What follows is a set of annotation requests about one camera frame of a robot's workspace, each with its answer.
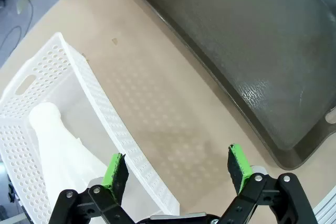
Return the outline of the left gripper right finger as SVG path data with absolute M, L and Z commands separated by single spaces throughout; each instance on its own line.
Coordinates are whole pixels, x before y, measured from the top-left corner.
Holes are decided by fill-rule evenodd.
M 227 169 L 237 196 L 219 223 L 249 223 L 258 206 L 268 206 L 277 223 L 317 223 L 307 195 L 293 173 L 277 179 L 254 172 L 238 144 L 228 147 Z

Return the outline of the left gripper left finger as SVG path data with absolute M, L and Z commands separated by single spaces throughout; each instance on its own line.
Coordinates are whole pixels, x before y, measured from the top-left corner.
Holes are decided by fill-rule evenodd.
M 121 207 L 129 172 L 125 155 L 114 154 L 100 184 L 81 193 L 74 189 L 61 191 L 49 223 L 89 223 L 101 217 L 104 223 L 134 223 Z

